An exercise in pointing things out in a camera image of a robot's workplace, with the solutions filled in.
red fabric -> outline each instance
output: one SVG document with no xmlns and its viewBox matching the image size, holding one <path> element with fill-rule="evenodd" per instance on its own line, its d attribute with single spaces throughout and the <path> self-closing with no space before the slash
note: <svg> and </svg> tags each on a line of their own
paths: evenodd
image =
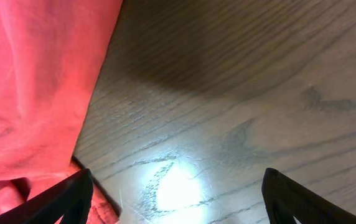
<svg viewBox="0 0 356 224">
<path fill-rule="evenodd" d="M 71 156 L 121 1 L 0 0 L 0 214 L 77 170 Z M 11 181 L 23 177 L 28 198 Z M 117 221 L 105 202 L 96 191 L 89 223 Z"/>
</svg>

wood grain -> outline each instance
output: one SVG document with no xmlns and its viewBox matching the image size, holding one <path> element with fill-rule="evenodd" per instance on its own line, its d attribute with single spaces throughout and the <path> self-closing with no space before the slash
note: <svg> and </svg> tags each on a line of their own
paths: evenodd
<svg viewBox="0 0 356 224">
<path fill-rule="evenodd" d="M 122 223 L 268 223 L 267 167 L 356 214 L 356 1 L 126 0 L 75 156 Z"/>
</svg>

brown wooden floor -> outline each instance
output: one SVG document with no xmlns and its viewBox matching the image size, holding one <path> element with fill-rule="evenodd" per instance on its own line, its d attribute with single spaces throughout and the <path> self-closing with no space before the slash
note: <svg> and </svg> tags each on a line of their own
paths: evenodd
<svg viewBox="0 0 356 224">
<path fill-rule="evenodd" d="M 121 223 L 268 223 L 267 167 L 356 214 L 356 0 L 125 0 L 75 155 Z"/>
</svg>

red towel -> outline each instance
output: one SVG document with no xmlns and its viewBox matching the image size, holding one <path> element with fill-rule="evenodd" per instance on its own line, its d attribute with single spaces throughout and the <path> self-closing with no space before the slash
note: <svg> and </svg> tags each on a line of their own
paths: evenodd
<svg viewBox="0 0 356 224">
<path fill-rule="evenodd" d="M 70 160 L 121 1 L 0 0 L 0 214 L 77 170 Z M 95 191 L 89 223 L 116 221 Z"/>
</svg>

